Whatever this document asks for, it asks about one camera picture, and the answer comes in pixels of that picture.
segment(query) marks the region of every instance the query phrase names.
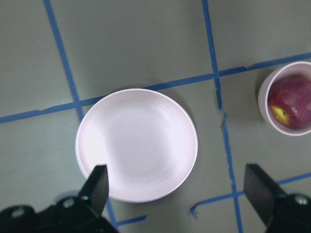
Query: gray floor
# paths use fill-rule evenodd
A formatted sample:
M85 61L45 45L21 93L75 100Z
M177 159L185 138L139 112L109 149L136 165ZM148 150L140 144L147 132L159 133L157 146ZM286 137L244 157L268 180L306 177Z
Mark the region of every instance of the gray floor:
M242 192L246 163L311 195L311 136L278 133L256 101L274 69L311 61L310 10L309 0L1 1L0 208L40 211L79 189L83 114L116 90L148 87L193 119L196 164L170 195L110 200L104 215L121 233L264 232ZM195 219L189 209L204 200Z

